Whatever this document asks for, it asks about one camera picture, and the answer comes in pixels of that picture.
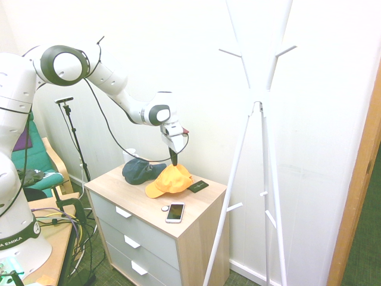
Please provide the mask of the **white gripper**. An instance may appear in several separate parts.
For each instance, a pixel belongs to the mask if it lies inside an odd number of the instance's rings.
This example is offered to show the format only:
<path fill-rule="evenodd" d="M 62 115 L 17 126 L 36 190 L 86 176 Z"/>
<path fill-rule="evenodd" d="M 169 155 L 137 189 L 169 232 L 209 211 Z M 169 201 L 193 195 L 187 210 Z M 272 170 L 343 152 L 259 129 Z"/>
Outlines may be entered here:
<path fill-rule="evenodd" d="M 161 138 L 168 146 L 170 160 L 172 165 L 178 165 L 178 153 L 186 145 L 185 137 L 187 133 L 179 122 L 164 123 L 160 126 Z"/>

